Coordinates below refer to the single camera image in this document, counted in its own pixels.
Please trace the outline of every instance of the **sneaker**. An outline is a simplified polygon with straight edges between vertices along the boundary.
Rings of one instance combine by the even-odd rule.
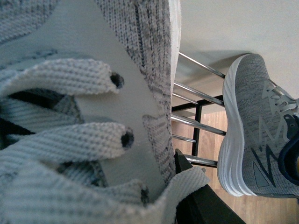
[[[260,55],[239,57],[223,86],[228,131],[218,178],[234,196],[298,197],[299,100],[269,78]]]
[[[0,223],[173,223],[207,178],[175,176],[168,1],[0,11]]]

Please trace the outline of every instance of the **knitted mesh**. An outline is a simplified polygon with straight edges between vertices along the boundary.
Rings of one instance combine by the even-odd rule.
[[[41,27],[57,3],[58,0],[0,1],[0,44]]]
[[[171,37],[169,5],[166,0],[95,0],[104,18],[122,43],[128,55],[139,67],[165,116],[156,120],[144,117],[151,126],[165,125],[165,133],[148,129],[153,152],[166,183],[175,175],[171,141]],[[160,134],[166,138],[164,144]]]

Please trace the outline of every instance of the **white shoelace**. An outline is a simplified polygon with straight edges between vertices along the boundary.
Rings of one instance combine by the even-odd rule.
[[[280,112],[294,110],[294,113],[297,116],[299,112],[299,98],[294,99],[287,91],[276,85],[273,81],[269,82],[270,85],[267,86],[267,91],[275,93],[275,95],[271,96],[272,99],[276,100],[275,106],[281,107]]]
[[[177,204],[207,184],[200,168],[189,169],[153,204],[144,204],[146,186],[139,180],[106,188],[94,184],[98,162],[122,156],[132,144],[132,131],[113,122],[82,124],[70,96],[118,93],[113,75],[93,59],[0,71],[1,117],[36,133],[12,135],[18,142],[0,151],[0,223],[170,224]],[[36,88],[66,96],[52,110],[8,97]],[[66,163],[71,165],[59,172]]]

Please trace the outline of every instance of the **black frame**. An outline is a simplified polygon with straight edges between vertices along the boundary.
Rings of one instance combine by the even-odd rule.
[[[223,101],[223,96],[222,95],[217,96],[215,98]],[[174,106],[174,107],[171,108],[171,112],[178,112],[178,111],[184,111],[184,110],[196,108],[195,120],[200,122],[202,107],[203,106],[208,106],[208,105],[211,105],[211,104],[214,104],[214,103],[211,103],[211,102],[209,102],[205,99],[202,99],[202,100],[198,100],[196,105],[192,104],[192,103],[187,103],[187,104]],[[200,132],[200,129],[194,128],[193,140],[195,140],[196,142],[192,143],[192,154],[191,155],[193,155],[193,156],[197,156],[197,154],[198,154],[199,132]]]

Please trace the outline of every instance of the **black object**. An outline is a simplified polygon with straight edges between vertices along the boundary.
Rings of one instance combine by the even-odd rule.
[[[223,96],[222,95],[217,96],[215,98],[223,101]],[[213,103],[203,99],[203,100],[197,101],[196,105],[192,104],[192,103],[187,103],[187,104],[174,106],[174,107],[172,107],[171,111],[172,112],[177,112],[177,111],[184,111],[184,110],[196,108],[195,120],[200,122],[202,107],[203,106],[208,106],[208,105],[211,105],[211,104],[213,104]],[[199,129],[198,128],[195,128],[194,131],[193,131],[193,140],[196,140],[196,142],[192,143],[192,154],[191,155],[197,156],[198,146],[199,146]]]
[[[174,158],[177,174],[193,167],[178,149]],[[209,185],[206,185],[178,204],[177,223],[244,224],[245,222],[215,194]]]

